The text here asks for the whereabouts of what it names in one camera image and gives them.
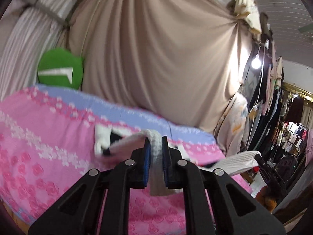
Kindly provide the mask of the person's right hand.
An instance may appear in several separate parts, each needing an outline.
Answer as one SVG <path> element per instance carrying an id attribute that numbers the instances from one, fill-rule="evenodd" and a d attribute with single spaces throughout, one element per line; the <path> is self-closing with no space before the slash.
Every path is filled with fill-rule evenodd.
<path id="1" fill-rule="evenodd" d="M 264 206 L 270 213 L 273 213 L 277 206 L 275 198 L 271 195 L 271 191 L 267 186 L 261 188 L 255 199 Z"/>

